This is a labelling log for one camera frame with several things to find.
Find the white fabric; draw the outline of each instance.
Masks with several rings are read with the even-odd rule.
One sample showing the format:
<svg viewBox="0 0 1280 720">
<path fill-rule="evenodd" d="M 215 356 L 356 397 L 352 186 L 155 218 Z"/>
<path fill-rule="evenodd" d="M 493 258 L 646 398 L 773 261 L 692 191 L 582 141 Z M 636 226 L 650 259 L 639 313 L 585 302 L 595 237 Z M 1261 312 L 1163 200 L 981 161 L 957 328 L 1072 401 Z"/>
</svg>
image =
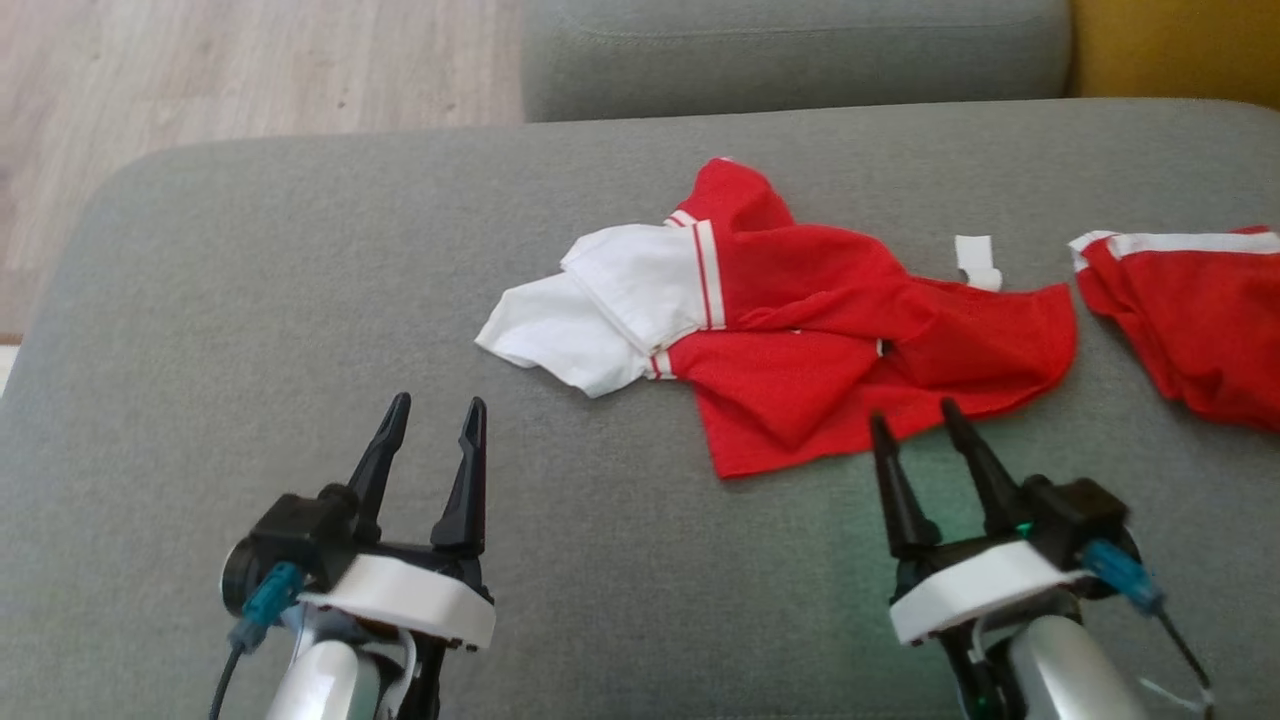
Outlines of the white fabric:
<svg viewBox="0 0 1280 720">
<path fill-rule="evenodd" d="M 652 372 L 645 354 L 564 273 L 503 292 L 476 343 L 521 368 L 540 365 L 588 397 Z"/>
<path fill-rule="evenodd" d="M 969 287 L 1000 292 L 1005 284 L 1005 275 L 996 269 L 989 234 L 957 234 L 956 268 L 964 270 Z"/>
<path fill-rule="evenodd" d="M 1115 259 L 1138 252 L 1243 252 L 1248 255 L 1280 254 L 1280 236 L 1274 232 L 1261 233 L 1114 233 L 1093 231 L 1084 233 L 1068 245 L 1075 260 L 1075 272 L 1089 266 L 1084 259 L 1084 249 L 1100 240 L 1106 240 L 1107 250 Z"/>
<path fill-rule="evenodd" d="M 723 327 L 716 238 L 707 220 L 605 228 L 579 238 L 561 268 L 645 357 L 695 331 Z"/>
</svg>

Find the robotic arm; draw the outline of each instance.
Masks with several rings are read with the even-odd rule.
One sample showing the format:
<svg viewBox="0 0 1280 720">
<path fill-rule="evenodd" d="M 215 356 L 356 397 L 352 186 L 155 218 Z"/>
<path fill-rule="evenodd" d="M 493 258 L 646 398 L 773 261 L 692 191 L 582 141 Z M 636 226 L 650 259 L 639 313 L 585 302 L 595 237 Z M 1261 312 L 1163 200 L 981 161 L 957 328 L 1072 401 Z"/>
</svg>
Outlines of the robotic arm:
<svg viewBox="0 0 1280 720">
<path fill-rule="evenodd" d="M 943 543 L 883 416 L 872 419 L 872 438 L 888 550 L 899 561 L 893 629 L 904 644 L 938 641 L 965 716 L 1147 717 L 1080 615 L 1080 600 L 1121 592 L 1174 638 L 1201 682 L 1198 708 L 1212 717 L 1208 676 L 1142 568 L 1125 527 L 1129 509 L 1087 478 L 1056 486 L 1032 475 L 1015 484 L 954 401 L 945 400 L 942 413 L 982 502 L 980 537 Z"/>
<path fill-rule="evenodd" d="M 346 486 L 282 496 L 227 557 L 223 603 L 241 620 L 228 635 L 211 720 L 239 657 L 273 625 L 291 628 L 297 642 L 270 720 L 435 720 L 447 651 L 489 646 L 494 601 L 480 574 L 485 405 L 471 401 L 462 462 L 426 546 L 383 542 L 378 527 L 408 410 L 410 396 L 396 396 Z M 899 561 L 890 606 L 899 641 L 938 641 L 970 720 L 1143 719 L 1080 615 L 1082 600 L 1119 592 L 1169 632 L 1201 683 L 1196 708 L 1211 719 L 1208 676 L 1140 565 L 1128 507 L 1089 479 L 1056 486 L 1032 475 L 1018 486 L 954 402 L 942 411 L 986 516 L 983 536 L 950 543 L 920 509 L 884 418 L 872 419 Z"/>
<path fill-rule="evenodd" d="M 274 624 L 297 633 L 270 720 L 434 720 L 448 650 L 489 647 L 495 614 L 480 574 L 485 536 L 484 401 L 474 398 L 462 462 L 430 544 L 381 542 L 378 512 L 404 439 L 410 396 L 392 401 L 346 486 L 284 495 L 223 568 L 228 612 L 241 618 L 215 693 Z"/>
</svg>

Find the gray sofa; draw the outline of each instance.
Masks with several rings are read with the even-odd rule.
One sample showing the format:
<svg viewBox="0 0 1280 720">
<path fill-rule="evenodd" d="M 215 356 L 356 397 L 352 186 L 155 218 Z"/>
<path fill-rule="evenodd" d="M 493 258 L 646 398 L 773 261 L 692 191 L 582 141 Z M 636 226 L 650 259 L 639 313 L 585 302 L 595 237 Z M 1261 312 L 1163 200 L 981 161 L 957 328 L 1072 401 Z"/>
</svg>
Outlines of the gray sofa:
<svg viewBox="0 0 1280 720">
<path fill-rule="evenodd" d="M 1280 115 L 1176 100 L 815 109 L 188 147 L 90 204 L 0 401 L 4 717 L 192 717 L 230 620 L 223 559 L 282 492 L 344 479 L 415 396 L 383 510 L 425 539 L 472 395 L 490 407 L 490 651 L 451 656 L 448 717 L 956 717 L 940 650 L 893 639 L 865 456 L 721 484 L 692 397 L 589 401 L 472 345 L 502 290 L 582 233 L 658 222 L 708 158 L 797 218 L 956 278 L 993 234 L 1007 287 L 1068 282 L 1094 228 L 1280 223 Z M 1078 304 L 1055 392 L 982 424 L 1018 474 L 1089 475 L 1134 507 L 1222 717 L 1280 714 L 1280 439 L 1162 401 Z M 945 437 L 904 457 L 947 537 L 979 530 Z M 1121 602 L 1087 621 L 1126 671 L 1190 692 Z M 225 717 L 259 716 L 283 633 Z M 1184 711 L 1149 696 L 1156 716 Z"/>
</svg>

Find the gray fabric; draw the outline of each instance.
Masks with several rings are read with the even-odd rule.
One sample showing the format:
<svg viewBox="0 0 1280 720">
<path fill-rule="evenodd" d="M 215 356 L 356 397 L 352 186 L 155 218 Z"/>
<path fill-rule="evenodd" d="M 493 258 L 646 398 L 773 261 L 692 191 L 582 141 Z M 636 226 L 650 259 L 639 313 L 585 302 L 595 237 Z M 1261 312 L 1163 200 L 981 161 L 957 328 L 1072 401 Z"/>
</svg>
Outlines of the gray fabric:
<svg viewBox="0 0 1280 720">
<path fill-rule="evenodd" d="M 588 401 L 471 340 L 500 292 L 603 225 L 659 220 L 732 155 L 801 220 L 882 237 L 954 278 L 995 234 L 1009 290 L 1070 278 L 1093 228 L 1280 223 L 1280 115 L 1197 101 L 813 110 L 170 151 L 101 190 L 0 402 L 4 717 L 196 717 L 230 619 L 223 557 L 275 497 L 343 480 L 396 391 L 415 396 L 384 507 L 425 539 L 467 400 L 492 411 L 489 652 L 451 656 L 457 717 L 955 717 L 937 647 L 893 642 L 868 459 L 739 484 L 692 397 Z M 1188 302 L 1192 311 L 1194 302 Z M 1091 475 L 1134 507 L 1224 717 L 1280 714 L 1280 441 L 1164 402 L 1079 307 L 1064 386 L 982 425 L 1018 475 Z M 979 530 L 963 461 L 905 462 L 943 532 Z M 1190 692 L 1152 624 L 1088 620 L 1126 670 Z M 260 715 L 283 633 L 237 675 Z M 1152 700 L 1170 717 L 1183 711 Z"/>
<path fill-rule="evenodd" d="M 1056 97 L 1068 0 L 531 0 L 530 120 Z"/>
</svg>

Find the white stripe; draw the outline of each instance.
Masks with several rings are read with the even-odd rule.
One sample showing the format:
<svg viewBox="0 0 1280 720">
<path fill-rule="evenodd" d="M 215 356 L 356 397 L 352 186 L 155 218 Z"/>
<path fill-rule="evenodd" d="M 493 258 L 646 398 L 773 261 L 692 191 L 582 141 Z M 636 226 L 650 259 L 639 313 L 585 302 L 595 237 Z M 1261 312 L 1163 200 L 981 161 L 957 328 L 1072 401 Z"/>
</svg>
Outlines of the white stripe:
<svg viewBox="0 0 1280 720">
<path fill-rule="evenodd" d="M 684 210 L 676 210 L 675 213 L 672 213 L 671 219 L 676 220 L 676 224 L 680 227 L 687 227 L 698 223 L 696 218 L 694 218 L 689 213 L 685 213 Z"/>
<path fill-rule="evenodd" d="M 659 351 L 653 359 L 658 363 L 658 372 L 662 373 L 662 379 L 673 380 L 676 374 L 671 372 L 671 354 L 666 350 Z"/>
<path fill-rule="evenodd" d="M 1084 249 L 1093 245 L 1100 240 L 1106 240 L 1116 233 L 1111 231 L 1093 231 L 1082 234 L 1080 237 L 1068 242 L 1066 246 L 1071 249 L 1071 263 L 1075 265 L 1075 272 L 1079 273 L 1084 268 L 1089 266 L 1089 261 L 1084 259 Z"/>
<path fill-rule="evenodd" d="M 1276 255 L 1280 254 L 1280 236 L 1274 232 L 1254 234 L 1244 233 L 1132 233 L 1116 234 L 1107 231 L 1093 231 L 1085 233 L 1069 245 L 1075 258 L 1075 272 L 1088 268 L 1084 259 L 1084 249 L 1094 242 L 1106 238 L 1107 250 L 1115 259 L 1137 255 L 1139 252 L 1239 252 L 1244 255 Z"/>
<path fill-rule="evenodd" d="M 719 279 L 719 252 L 716 250 L 716 233 L 712 222 L 698 223 L 698 240 L 703 250 L 703 272 L 707 275 L 707 302 L 712 316 L 708 318 L 713 331 L 724 329 L 724 288 Z"/>
</svg>

